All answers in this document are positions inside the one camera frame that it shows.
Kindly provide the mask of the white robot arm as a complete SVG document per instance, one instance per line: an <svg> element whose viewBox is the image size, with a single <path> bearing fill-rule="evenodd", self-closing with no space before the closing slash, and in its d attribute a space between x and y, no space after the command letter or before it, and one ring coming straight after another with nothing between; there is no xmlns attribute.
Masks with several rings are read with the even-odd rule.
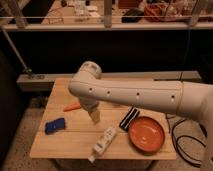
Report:
<svg viewBox="0 0 213 171"><path fill-rule="evenodd" d="M182 81L109 81L102 70L86 61L69 83L69 92L92 112L98 100L176 114L203 125L206 148L200 171L213 171L213 85Z"/></svg>

